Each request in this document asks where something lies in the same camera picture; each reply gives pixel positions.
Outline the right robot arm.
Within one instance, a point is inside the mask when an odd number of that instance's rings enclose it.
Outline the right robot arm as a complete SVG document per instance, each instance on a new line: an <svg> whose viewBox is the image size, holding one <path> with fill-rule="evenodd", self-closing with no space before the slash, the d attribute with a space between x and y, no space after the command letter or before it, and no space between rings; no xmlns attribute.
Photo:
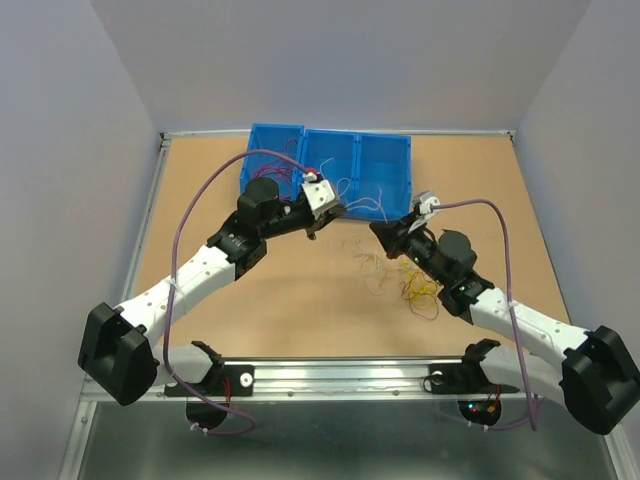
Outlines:
<svg viewBox="0 0 640 480"><path fill-rule="evenodd" d="M438 298L452 316L519 342L518 354L487 342L460 366L472 390L503 384L529 390L566 408L587 430L609 434L639 402L639 369L620 335L607 326L588 330L553 319L520 302L474 270L469 238L447 230L433 238L409 221L369 225L390 259L406 256L438 283Z"/></svg>

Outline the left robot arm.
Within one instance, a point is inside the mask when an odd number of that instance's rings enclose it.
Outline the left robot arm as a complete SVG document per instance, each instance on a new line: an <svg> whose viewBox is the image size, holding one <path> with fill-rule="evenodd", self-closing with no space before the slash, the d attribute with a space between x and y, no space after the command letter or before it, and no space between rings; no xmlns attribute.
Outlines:
<svg viewBox="0 0 640 480"><path fill-rule="evenodd" d="M215 392L222 384L219 355L201 342L169 347L167 328L252 269L268 239L298 230L314 238L344 212L331 183L316 174L306 175L295 200L281 199L270 178L249 181L236 210L175 273L116 307L101 303L90 311L79 367L123 406L179 381Z"/></svg>

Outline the right blue bin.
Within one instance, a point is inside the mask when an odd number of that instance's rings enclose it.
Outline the right blue bin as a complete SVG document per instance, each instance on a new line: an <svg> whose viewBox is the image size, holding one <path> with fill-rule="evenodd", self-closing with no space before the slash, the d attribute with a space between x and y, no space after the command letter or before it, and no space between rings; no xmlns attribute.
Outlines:
<svg viewBox="0 0 640 480"><path fill-rule="evenodd" d="M359 165L354 204L359 219L396 220L406 215L412 197L411 138L361 134Z"/></svg>

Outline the blue bin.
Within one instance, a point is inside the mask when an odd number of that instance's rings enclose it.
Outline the blue bin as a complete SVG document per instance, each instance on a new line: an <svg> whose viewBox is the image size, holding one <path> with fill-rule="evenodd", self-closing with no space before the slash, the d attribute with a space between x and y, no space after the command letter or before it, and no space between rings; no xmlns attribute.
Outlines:
<svg viewBox="0 0 640 480"><path fill-rule="evenodd" d="M247 150L269 150L298 160L302 151L304 130L302 125L254 123ZM298 192L298 169L272 155L250 155L243 159L239 176L240 192L250 180L267 177L279 187L279 197L291 200Z"/></svg>
<svg viewBox="0 0 640 480"><path fill-rule="evenodd" d="M358 220L352 205L359 190L359 153L361 134L352 131L307 129L304 134L300 160L316 170L338 190L340 201L349 210L345 217Z"/></svg>
<svg viewBox="0 0 640 480"><path fill-rule="evenodd" d="M396 220L406 215L412 197L411 138L361 134L359 165L354 204L359 219Z"/></svg>

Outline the middle blue bin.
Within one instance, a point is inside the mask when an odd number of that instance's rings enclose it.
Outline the middle blue bin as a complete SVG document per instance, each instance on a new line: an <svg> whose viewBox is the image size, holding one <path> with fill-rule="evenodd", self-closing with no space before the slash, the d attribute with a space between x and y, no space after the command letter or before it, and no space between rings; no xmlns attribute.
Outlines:
<svg viewBox="0 0 640 480"><path fill-rule="evenodd" d="M307 129L304 134L300 160L316 170L338 190L340 201L349 210L345 217L358 220L352 205L359 190L359 153L361 134L352 131Z"/></svg>

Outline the left blue bin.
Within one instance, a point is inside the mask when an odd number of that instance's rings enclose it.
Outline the left blue bin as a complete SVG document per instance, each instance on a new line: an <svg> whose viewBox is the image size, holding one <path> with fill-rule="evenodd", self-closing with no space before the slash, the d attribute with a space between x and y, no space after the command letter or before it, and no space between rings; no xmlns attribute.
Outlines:
<svg viewBox="0 0 640 480"><path fill-rule="evenodd" d="M254 123L247 150L269 150L298 160L302 151L304 130L302 125ZM239 176L240 192L250 180L267 177L279 187L279 197L291 200L298 192L298 169L272 155L250 155L243 159Z"/></svg>

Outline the aluminium front rail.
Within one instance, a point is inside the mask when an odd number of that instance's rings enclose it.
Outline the aluminium front rail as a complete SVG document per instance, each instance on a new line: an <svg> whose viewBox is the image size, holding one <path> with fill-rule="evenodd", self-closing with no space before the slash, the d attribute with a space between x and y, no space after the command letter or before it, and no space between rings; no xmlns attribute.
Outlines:
<svg viewBox="0 0 640 480"><path fill-rule="evenodd" d="M482 362L459 358L400 358L400 359L303 359L260 360L225 359L220 363L249 363L255 366L255 380L251 397L235 397L240 401L278 402L313 400L386 400L481 399L484 394L434 395L422 388L422 379L435 363L463 363L477 365L492 383L506 384L517 393L502 393L513 397L524 390L517 372L516 354L507 347L492 350Z"/></svg>

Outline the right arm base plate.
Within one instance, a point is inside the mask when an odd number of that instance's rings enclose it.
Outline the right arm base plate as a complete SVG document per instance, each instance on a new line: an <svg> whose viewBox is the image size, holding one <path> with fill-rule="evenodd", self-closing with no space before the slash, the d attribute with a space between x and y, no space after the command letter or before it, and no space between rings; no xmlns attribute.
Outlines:
<svg viewBox="0 0 640 480"><path fill-rule="evenodd" d="M434 395L474 395L517 393L518 389L506 384L497 385L488 380L477 365L463 363L435 363L429 366L422 379L425 392Z"/></svg>

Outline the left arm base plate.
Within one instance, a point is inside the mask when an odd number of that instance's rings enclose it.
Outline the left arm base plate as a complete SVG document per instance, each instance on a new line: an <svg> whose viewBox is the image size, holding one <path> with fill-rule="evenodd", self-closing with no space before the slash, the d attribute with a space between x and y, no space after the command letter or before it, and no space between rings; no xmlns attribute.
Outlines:
<svg viewBox="0 0 640 480"><path fill-rule="evenodd" d="M183 379L198 393L208 397L251 397L253 395L255 366L249 363L220 363L210 366L200 377Z"/></svg>

